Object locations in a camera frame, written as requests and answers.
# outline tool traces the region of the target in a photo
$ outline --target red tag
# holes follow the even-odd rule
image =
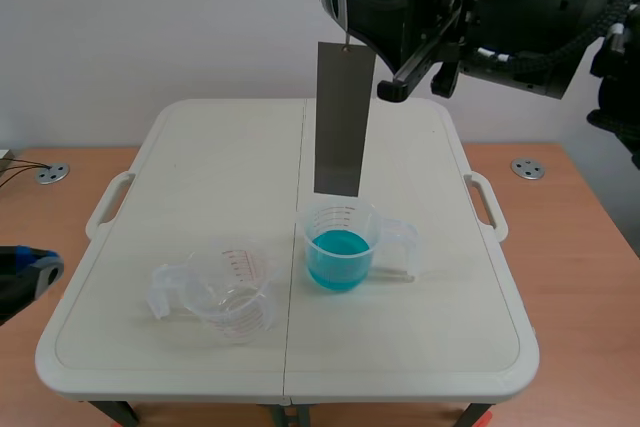
[[[487,427],[487,425],[489,425],[489,422],[491,422],[491,419],[493,419],[493,414],[491,412],[487,412],[482,417],[480,417],[480,420],[478,422],[473,424],[473,427]]]

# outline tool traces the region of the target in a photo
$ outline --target tabletop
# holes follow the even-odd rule
[[[281,405],[496,404],[521,392],[538,345],[491,186],[471,171],[446,109],[388,105],[371,102],[360,196],[417,229],[414,282],[367,279],[336,295],[309,281],[296,211],[327,198],[312,188],[313,99],[185,100],[158,116],[88,222],[92,242],[36,351],[42,381],[74,400]],[[101,223],[130,178],[114,221]],[[478,222],[467,182],[496,227]],[[274,325],[239,346],[214,343],[194,316],[158,321],[144,300],[155,269],[220,235],[256,241],[282,271],[270,286]],[[388,268],[403,257],[382,245],[374,263],[378,253]]]
[[[540,344],[531,386],[494,409],[492,426],[633,424],[640,395],[640,262],[557,145],[467,145],[474,170],[492,183],[510,226],[503,249]],[[30,150],[22,158],[71,165],[71,175],[40,186],[29,173],[0,189],[0,243],[58,251],[62,282],[0,331],[0,425],[107,426],[86,404],[64,400],[38,380],[38,338],[84,253],[86,220],[109,180],[126,170],[135,149]],[[526,181],[513,158],[542,162],[547,174]],[[34,399],[38,409],[33,408]],[[269,425],[258,408],[205,404],[136,405],[148,425]],[[312,409],[314,425],[450,425],[456,406],[336,404]]]

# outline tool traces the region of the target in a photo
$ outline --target blue liquid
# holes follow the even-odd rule
[[[313,243],[327,252],[338,255],[362,254],[369,244],[348,230],[329,230],[313,239]],[[373,252],[355,258],[338,258],[307,246],[307,268],[311,277],[323,287],[344,291],[353,289],[369,273]]]

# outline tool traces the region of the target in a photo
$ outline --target plastic cup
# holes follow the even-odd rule
[[[147,302],[156,318],[170,313],[167,294],[232,343],[245,343],[271,327],[275,302],[269,282],[275,271],[262,248],[247,239],[216,239],[184,265],[153,272]]]
[[[350,197],[336,197],[311,206],[299,217],[304,232],[306,266],[321,286],[346,291],[372,271],[376,251],[398,243],[403,259],[376,266],[389,278],[412,281],[418,274],[418,233],[406,222],[383,218],[373,205]]]

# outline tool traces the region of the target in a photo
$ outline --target wooden table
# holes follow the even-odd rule
[[[493,409],[491,427],[635,425],[640,398],[640,261],[562,148],[550,144],[467,145],[474,170],[493,185],[510,227],[505,255],[540,344],[533,384]],[[68,162],[69,177],[40,186],[33,172],[0,189],[0,245],[59,252],[65,278],[0,328],[0,427],[107,427],[89,404],[58,397],[39,381],[36,344],[88,240],[85,223],[109,180],[136,149],[39,149],[22,158]],[[510,170],[516,157],[547,168],[539,181]],[[138,404],[143,426],[269,426],[251,405]],[[445,427],[460,406],[340,404],[314,407],[314,426]]]

